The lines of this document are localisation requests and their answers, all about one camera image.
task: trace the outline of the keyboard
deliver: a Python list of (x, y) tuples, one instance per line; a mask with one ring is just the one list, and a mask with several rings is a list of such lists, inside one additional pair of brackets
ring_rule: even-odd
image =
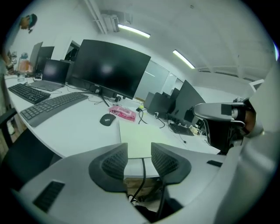
[(21, 111), (21, 115), (28, 122), (28, 124), (30, 124), (32, 127), (37, 127), (39, 124), (54, 116), (58, 112), (87, 98), (88, 96), (80, 93), (69, 93), (31, 106)]
[(9, 87), (8, 89), (12, 93), (15, 93), (19, 97), (33, 104), (39, 103), (49, 98), (49, 96), (51, 95), (50, 93), (45, 93), (23, 84), (16, 84), (12, 87)]
[(192, 131), (189, 128), (186, 128), (186, 127), (183, 127), (180, 125), (176, 125), (176, 124), (169, 124), (169, 126), (176, 134), (194, 136), (194, 134), (192, 133)]

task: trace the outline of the black office chair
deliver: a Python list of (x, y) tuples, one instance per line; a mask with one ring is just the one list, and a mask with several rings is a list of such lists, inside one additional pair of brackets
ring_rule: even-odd
[(0, 179), (6, 187), (18, 191), (26, 182), (47, 169), (60, 157), (42, 144), (28, 129), (13, 143), (8, 132), (7, 121), (16, 114), (13, 108), (0, 116), (0, 129), (9, 147), (1, 164)]

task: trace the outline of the ceiling light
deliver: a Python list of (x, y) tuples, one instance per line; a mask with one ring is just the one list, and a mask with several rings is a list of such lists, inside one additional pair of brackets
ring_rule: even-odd
[(275, 50), (275, 59), (276, 61), (278, 60), (279, 58), (279, 51), (278, 51), (278, 48), (276, 47), (275, 43), (273, 42), (273, 45), (274, 45), (274, 50)]
[(136, 29), (131, 28), (129, 26), (124, 26), (124, 25), (118, 24), (118, 27), (121, 28), (121, 29), (125, 29), (125, 30), (128, 30), (128, 31), (137, 33), (137, 34), (142, 35), (142, 36), (147, 37), (147, 38), (150, 38), (150, 36), (151, 36), (150, 34), (144, 33), (140, 30), (136, 30)]
[[(145, 71), (146, 72), (146, 71)], [(146, 73), (148, 73), (148, 72), (146, 72)], [(151, 73), (148, 73), (149, 75), (151, 75), (151, 76), (153, 76), (153, 77), (155, 77), (154, 75), (152, 75)]]
[(191, 69), (195, 69), (195, 67), (178, 51), (174, 50), (173, 53), (178, 56), (183, 62), (185, 62)]

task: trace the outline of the white desk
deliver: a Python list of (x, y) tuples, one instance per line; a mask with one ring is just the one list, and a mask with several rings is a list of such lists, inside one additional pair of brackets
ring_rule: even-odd
[[(16, 76), (5, 76), (7, 88), (19, 83), (16, 78), (10, 79), (12, 77)], [(33, 82), (32, 78), (27, 78), (22, 83), (25, 83), (26, 80), (28, 83)], [(69, 87), (67, 88), (65, 86), (58, 89), (58, 91), (50, 92), (50, 97), (57, 97), (68, 94), (69, 92), (81, 91)], [(33, 105), (10, 91), (8, 91), (8, 94), (20, 117), (20, 111)], [(89, 95), (89, 97), (91, 97), (89, 99), (91, 101), (102, 101), (98, 96)], [(94, 105), (94, 102), (89, 100), (84, 100), (59, 112), (36, 128), (31, 127), (22, 117), (21, 118), (30, 131), (44, 145), (63, 158), (107, 145), (121, 143), (119, 120), (122, 118), (117, 117), (109, 127), (102, 125), (99, 120), (104, 114), (109, 112), (109, 107), (107, 107), (104, 102)], [(133, 111), (135, 111), (140, 105), (129, 99), (121, 100), (119, 104)], [(137, 112), (136, 114), (137, 117), (135, 123), (138, 123), (140, 118)], [(163, 125), (159, 120), (156, 120), (154, 116), (148, 114), (146, 111), (144, 112), (143, 120), (148, 124), (158, 127), (162, 127)], [(170, 139), (172, 146), (210, 154), (216, 154), (219, 152), (219, 150), (209, 146), (204, 141), (206, 139), (205, 137), (181, 135), (182, 139), (187, 142), (184, 144), (180, 136), (172, 133), (168, 129), (167, 123), (165, 124), (165, 127), (161, 130), (166, 137)], [(145, 165), (147, 177), (158, 176), (158, 173), (151, 162), (151, 158), (145, 158)], [(143, 165), (141, 159), (129, 159), (124, 175), (125, 177), (142, 177)]]

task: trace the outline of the paper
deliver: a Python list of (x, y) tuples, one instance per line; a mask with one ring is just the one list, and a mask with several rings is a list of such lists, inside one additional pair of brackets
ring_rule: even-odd
[(128, 158), (151, 157), (151, 143), (171, 145), (166, 135), (156, 126), (119, 121), (121, 142), (128, 143)]

